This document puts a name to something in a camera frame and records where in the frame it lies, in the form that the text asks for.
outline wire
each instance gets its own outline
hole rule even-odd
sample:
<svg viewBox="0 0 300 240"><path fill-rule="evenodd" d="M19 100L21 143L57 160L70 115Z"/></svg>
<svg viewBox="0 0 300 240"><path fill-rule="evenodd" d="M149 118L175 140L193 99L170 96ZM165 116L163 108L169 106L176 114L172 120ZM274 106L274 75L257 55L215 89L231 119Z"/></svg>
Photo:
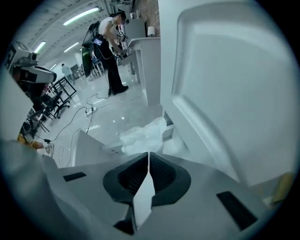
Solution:
<svg viewBox="0 0 300 240"><path fill-rule="evenodd" d="M92 111L92 116L91 116L91 118L90 118L90 123L92 122L92 118L93 118L93 111Z"/></svg>
<svg viewBox="0 0 300 240"><path fill-rule="evenodd" d="M112 57L114 57L114 55L112 55L112 56L110 56L109 58L105 58L104 57L104 55L101 53L101 55L102 55L102 57L105 59L105 60L109 60L110 58L112 58Z"/></svg>
<svg viewBox="0 0 300 240"><path fill-rule="evenodd" d="M73 133L73 135L72 135L72 138L71 138L71 142L70 142L70 158L69 158L69 161L68 161L68 163L67 163L67 166L66 167L68 167L69 166L69 164L70 164L70 161L71 161L71 147L72 147L72 141L73 141L73 137L74 137L74 135L75 135L75 133L78 131L78 130L80 130L80 129L82 129L82 127L80 127L80 128L78 128L74 133Z"/></svg>
<svg viewBox="0 0 300 240"><path fill-rule="evenodd" d="M59 153L61 147L62 147L62 153L61 153L61 157L59 157L58 153ZM60 167L62 167L62 155L64 154L64 150L65 150L65 147L62 145L62 146L60 146L60 148L58 149L58 152L57 152L57 159L58 159L58 163L59 163Z"/></svg>
<svg viewBox="0 0 300 240"><path fill-rule="evenodd" d="M98 97L98 96L96 95L96 98L98 98L98 99L108 99L109 96L108 96L108 97Z"/></svg>
<svg viewBox="0 0 300 240"><path fill-rule="evenodd" d="M109 105L111 105L111 104L113 104L113 103L127 102L127 101L131 101L131 100L135 100L136 98L140 97L141 95L143 95L143 94L140 94L140 95L138 95L138 96L136 96L136 97L134 97L134 98L132 98L132 99L125 99L125 100L122 100L122 101L114 101L114 102L112 102L112 103L109 103L109 104L107 104L107 105L104 105L104 106L101 106L101 107L98 107L98 108L103 108L103 107L109 106Z"/></svg>
<svg viewBox="0 0 300 240"><path fill-rule="evenodd" d="M34 134L34 136L38 137L39 139L44 140L44 138L39 137L38 135Z"/></svg>
<svg viewBox="0 0 300 240"><path fill-rule="evenodd" d="M74 114L74 116L73 116L72 120L70 121L70 123L69 123L68 125L66 125L66 126L65 126L65 127L57 134L57 136L56 136L56 138L55 138L54 140L50 140L51 142L54 142L54 141L57 139L57 137L60 135L60 133L61 133L66 127L68 127L68 126L72 123L72 121L74 120L76 114L77 114L81 109L83 109L83 108L85 108L86 110L88 110L88 108L85 107L85 106L79 108L79 109L77 110L77 112Z"/></svg>
<svg viewBox="0 0 300 240"><path fill-rule="evenodd" d="M86 99L86 103L88 104L88 105L91 105L92 107L93 107L93 104L91 104L91 103L88 103L88 100L91 98L91 97L93 97L93 96L95 96L95 95L97 95L98 93L96 93L96 94L94 94L94 95L92 95L92 96L90 96L90 97L88 97L87 99Z"/></svg>
<svg viewBox="0 0 300 240"><path fill-rule="evenodd" d="M105 74L105 78L106 78L106 81L107 81L108 88L111 88L110 85L109 85L108 79L107 79L107 77L106 77L105 69L104 69L104 74Z"/></svg>

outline white plastic bag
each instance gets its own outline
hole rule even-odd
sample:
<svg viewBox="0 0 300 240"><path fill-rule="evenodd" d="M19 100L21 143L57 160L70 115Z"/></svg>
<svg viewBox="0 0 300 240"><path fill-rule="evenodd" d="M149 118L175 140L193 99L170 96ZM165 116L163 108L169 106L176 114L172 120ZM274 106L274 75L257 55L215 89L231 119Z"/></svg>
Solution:
<svg viewBox="0 0 300 240"><path fill-rule="evenodd" d="M163 133L167 123L163 117L156 118L144 127L134 127L120 133L122 152L127 155L157 152L163 147Z"/></svg>

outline white cloth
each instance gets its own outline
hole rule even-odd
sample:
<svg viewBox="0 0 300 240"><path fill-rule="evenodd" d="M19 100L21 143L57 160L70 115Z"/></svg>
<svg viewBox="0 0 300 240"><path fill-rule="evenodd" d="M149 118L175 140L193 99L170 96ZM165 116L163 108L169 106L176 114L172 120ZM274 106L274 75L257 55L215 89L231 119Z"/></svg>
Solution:
<svg viewBox="0 0 300 240"><path fill-rule="evenodd" d="M167 123L163 117L154 119L144 127L134 127L121 132L119 137L123 145L122 152L127 155L144 152L158 152L163 147L163 133Z"/></svg>
<svg viewBox="0 0 300 240"><path fill-rule="evenodd" d="M63 73L65 76L69 76L69 75L72 74L71 69L70 69L68 66L66 66L66 65L64 65L64 66L61 67L61 71L62 71L62 73Z"/></svg>
<svg viewBox="0 0 300 240"><path fill-rule="evenodd" d="M106 27L107 23L110 23L111 28L110 28L109 31L110 31L110 32L115 36L115 38L116 38L116 36L117 36L117 34L118 34L119 31L116 30L117 25L116 25L116 24L113 24L113 17L107 17L107 18L105 18L105 19L103 19L103 20L101 21L101 23L99 24L98 33L101 34L101 35L103 36L104 30L105 30L105 27Z"/></svg>

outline white cabinet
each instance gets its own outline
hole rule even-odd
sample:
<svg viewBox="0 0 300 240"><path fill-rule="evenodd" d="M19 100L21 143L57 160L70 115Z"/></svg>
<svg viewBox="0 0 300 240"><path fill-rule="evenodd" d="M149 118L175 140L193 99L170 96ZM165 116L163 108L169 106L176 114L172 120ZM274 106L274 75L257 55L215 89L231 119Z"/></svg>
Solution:
<svg viewBox="0 0 300 240"><path fill-rule="evenodd" d="M267 13L252 1L159 0L159 15L160 102L194 161L247 185L292 170L299 69Z"/></svg>

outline ceiling light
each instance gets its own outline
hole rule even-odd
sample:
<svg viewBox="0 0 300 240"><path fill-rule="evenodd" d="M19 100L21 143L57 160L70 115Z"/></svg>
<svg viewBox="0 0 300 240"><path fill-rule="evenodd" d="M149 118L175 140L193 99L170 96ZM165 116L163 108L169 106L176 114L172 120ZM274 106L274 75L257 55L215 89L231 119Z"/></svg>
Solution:
<svg viewBox="0 0 300 240"><path fill-rule="evenodd" d="M39 46L37 46L37 48L34 50L35 53L38 53L39 50L41 50L41 48L45 45L45 41L41 42Z"/></svg>
<svg viewBox="0 0 300 240"><path fill-rule="evenodd" d="M50 70L52 69L52 68L54 68L56 66L56 63L50 68Z"/></svg>
<svg viewBox="0 0 300 240"><path fill-rule="evenodd" d="M67 52L67 51L69 51L72 47L76 46L77 44L79 44L79 43L77 42L77 43L73 44L72 46L68 47L68 48L64 51L64 53Z"/></svg>
<svg viewBox="0 0 300 240"><path fill-rule="evenodd" d="M92 9L90 9L90 10L87 10L87 11L85 11L85 12L83 12L83 13L78 14L78 15L75 16L75 17L72 17L70 20L67 20L67 21L64 22L63 24L64 24L65 26L67 26L67 25L69 25L70 23L72 23L72 22L74 22L75 20L77 20L78 18L81 18L81 17L86 16L87 14L90 14L90 13L93 13L93 12L97 12L98 10L99 10L98 7L92 8Z"/></svg>

